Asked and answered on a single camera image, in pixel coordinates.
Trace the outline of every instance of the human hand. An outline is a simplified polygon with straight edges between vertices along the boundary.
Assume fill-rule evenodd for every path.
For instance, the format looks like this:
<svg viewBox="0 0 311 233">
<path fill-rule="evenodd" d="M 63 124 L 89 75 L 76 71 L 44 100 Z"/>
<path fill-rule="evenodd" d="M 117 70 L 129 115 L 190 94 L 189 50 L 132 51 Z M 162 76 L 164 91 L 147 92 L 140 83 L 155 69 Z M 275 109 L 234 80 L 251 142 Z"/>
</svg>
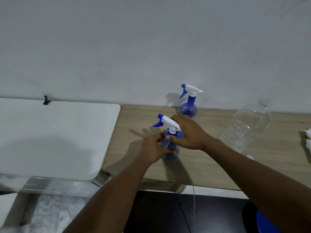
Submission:
<svg viewBox="0 0 311 233">
<path fill-rule="evenodd" d="M 179 124 L 183 132 L 182 138 L 177 138 L 175 136 L 166 137 L 176 145 L 192 150 L 203 150 L 206 144 L 212 143 L 215 140 L 215 138 L 207 134 L 188 115 L 175 114 L 171 119 Z"/>
<path fill-rule="evenodd" d="M 151 165 L 157 162 L 164 154 L 177 153 L 178 151 L 176 149 L 161 148 L 158 145 L 158 142 L 165 136 L 165 133 L 166 131 L 144 138 L 138 157 Z"/>
</svg>

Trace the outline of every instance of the wooden desk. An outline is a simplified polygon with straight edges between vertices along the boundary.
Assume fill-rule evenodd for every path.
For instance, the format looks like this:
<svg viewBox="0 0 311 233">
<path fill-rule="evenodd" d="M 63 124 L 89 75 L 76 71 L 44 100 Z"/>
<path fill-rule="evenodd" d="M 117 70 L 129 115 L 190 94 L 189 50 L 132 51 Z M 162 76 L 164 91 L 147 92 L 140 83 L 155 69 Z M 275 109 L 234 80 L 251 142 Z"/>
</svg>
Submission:
<svg viewBox="0 0 311 233">
<path fill-rule="evenodd" d="M 157 115 L 175 114 L 172 107 L 123 105 L 102 170 L 112 176 L 121 172 L 138 154 L 142 138 L 161 132 L 153 128 Z M 194 120 L 213 137 L 220 137 L 235 111 L 198 109 Z M 244 151 L 267 165 L 311 188 L 311 157 L 305 150 L 304 129 L 311 128 L 311 115 L 273 113 L 270 126 Z M 213 188 L 239 187 L 208 155 L 199 150 L 181 148 L 179 159 L 159 160 L 146 172 L 145 178 L 178 184 Z"/>
</svg>

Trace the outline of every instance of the spray bottle cap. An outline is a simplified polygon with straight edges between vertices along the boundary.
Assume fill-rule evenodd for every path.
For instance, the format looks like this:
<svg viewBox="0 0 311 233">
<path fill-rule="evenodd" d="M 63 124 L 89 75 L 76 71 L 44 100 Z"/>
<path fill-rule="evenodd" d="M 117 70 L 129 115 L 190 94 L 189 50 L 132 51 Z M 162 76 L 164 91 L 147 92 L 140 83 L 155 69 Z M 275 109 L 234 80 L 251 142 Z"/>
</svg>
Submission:
<svg viewBox="0 0 311 233">
<path fill-rule="evenodd" d="M 169 117 L 159 114 L 158 118 L 160 121 L 153 125 L 153 127 L 162 127 L 163 125 L 167 126 L 169 128 L 169 133 L 175 134 L 177 131 L 181 131 L 178 123 L 176 123 L 174 120 L 170 119 Z"/>
<path fill-rule="evenodd" d="M 180 99 L 183 98 L 187 93 L 189 93 L 191 97 L 195 97 L 197 93 L 203 92 L 202 90 L 199 90 L 196 87 L 188 84 L 181 84 L 181 87 L 184 88 L 184 91 L 179 97 Z"/>
</svg>

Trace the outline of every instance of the white tabletop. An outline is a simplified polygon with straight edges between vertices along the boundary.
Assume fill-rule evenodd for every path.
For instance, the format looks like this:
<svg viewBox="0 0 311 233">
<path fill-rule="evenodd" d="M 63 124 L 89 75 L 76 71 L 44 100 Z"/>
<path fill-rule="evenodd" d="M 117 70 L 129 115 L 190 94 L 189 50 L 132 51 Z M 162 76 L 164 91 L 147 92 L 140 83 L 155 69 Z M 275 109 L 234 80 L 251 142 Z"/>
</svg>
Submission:
<svg viewBox="0 0 311 233">
<path fill-rule="evenodd" d="M 0 173 L 91 180 L 120 106 L 0 98 Z"/>
</svg>

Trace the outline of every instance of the trigger sprayer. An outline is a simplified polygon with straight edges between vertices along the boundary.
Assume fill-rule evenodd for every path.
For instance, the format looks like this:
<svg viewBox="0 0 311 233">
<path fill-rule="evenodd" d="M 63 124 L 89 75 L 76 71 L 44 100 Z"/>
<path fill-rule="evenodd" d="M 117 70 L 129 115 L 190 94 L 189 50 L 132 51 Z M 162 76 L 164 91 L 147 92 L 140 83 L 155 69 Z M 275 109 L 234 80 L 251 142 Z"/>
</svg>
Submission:
<svg viewBox="0 0 311 233">
<path fill-rule="evenodd" d="M 189 96 L 188 101 L 180 106 L 180 113 L 183 115 L 188 115 L 190 118 L 193 118 L 197 114 L 197 107 L 194 104 L 196 94 L 203 91 L 188 84 L 182 84 L 181 87 L 184 89 L 184 91 L 179 98 L 183 98 L 187 93 L 189 93 Z"/>
<path fill-rule="evenodd" d="M 162 158 L 164 159 L 174 159 L 176 157 L 178 157 L 179 155 L 179 145 L 176 145 L 172 142 L 170 142 L 168 139 L 166 139 L 166 136 L 171 135 L 171 136 L 176 136 L 177 138 L 181 138 L 182 137 L 182 133 L 180 130 L 180 127 L 178 125 L 178 123 L 176 123 L 174 120 L 170 119 L 169 117 L 159 114 L 158 118 L 160 119 L 160 121 L 156 124 L 153 125 L 153 127 L 162 127 L 163 125 L 168 127 L 168 131 L 165 134 L 165 137 L 162 139 L 160 146 L 162 148 L 172 148 L 172 149 L 176 149 L 178 150 L 177 153 L 167 153 L 164 154 L 162 156 Z"/>
</svg>

